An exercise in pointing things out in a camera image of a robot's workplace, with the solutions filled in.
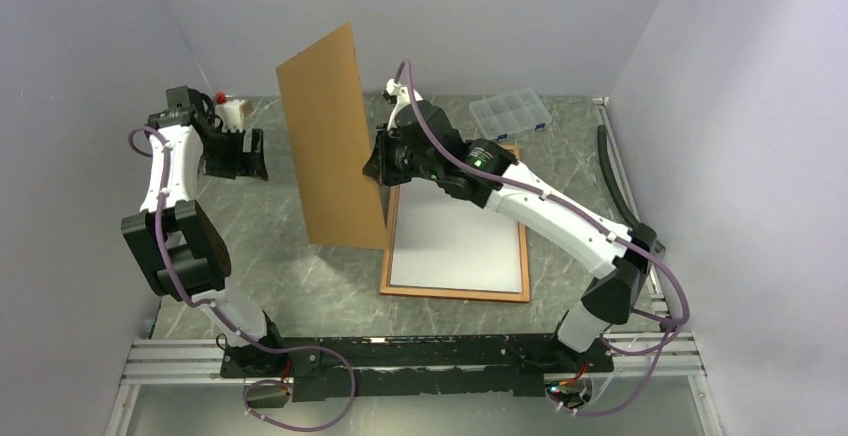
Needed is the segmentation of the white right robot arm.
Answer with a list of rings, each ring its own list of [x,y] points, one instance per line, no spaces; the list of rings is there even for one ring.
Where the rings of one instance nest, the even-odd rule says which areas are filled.
[[[376,130],[366,177],[385,187],[429,181],[453,199],[525,225],[589,271],[591,283],[558,323],[549,347],[555,366],[577,369],[605,330],[629,320],[647,280],[655,232],[604,220],[494,141],[463,139],[444,110],[426,100],[388,101],[393,108]]]

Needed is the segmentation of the brown frame backing board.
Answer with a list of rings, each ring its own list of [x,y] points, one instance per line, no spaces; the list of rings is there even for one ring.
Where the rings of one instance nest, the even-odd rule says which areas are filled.
[[[372,146],[352,25],[280,64],[276,76],[310,243],[386,249],[380,191],[363,173]]]

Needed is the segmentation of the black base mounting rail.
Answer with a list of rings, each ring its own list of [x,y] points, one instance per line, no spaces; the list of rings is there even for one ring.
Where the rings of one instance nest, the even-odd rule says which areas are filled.
[[[222,345],[225,379],[293,380],[297,402],[358,397],[508,392],[534,397],[578,372],[609,373],[606,347],[582,354],[546,333],[286,338],[283,354]]]

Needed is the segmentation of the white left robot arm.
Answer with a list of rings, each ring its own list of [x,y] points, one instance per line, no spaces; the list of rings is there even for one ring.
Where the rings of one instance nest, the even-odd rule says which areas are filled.
[[[227,283],[229,250],[198,201],[200,174],[268,180],[264,134],[247,131],[241,115],[218,112],[207,94],[188,86],[166,92],[165,110],[139,127],[150,144],[148,189],[122,235],[151,290],[201,310],[247,363],[263,376],[278,373],[286,348],[267,313]]]

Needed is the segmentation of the clear plastic organizer box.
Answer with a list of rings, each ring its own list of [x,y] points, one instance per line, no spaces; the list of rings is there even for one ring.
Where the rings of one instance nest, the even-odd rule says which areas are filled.
[[[530,87],[472,101],[469,111],[482,135],[497,142],[524,131],[542,131],[552,115]]]

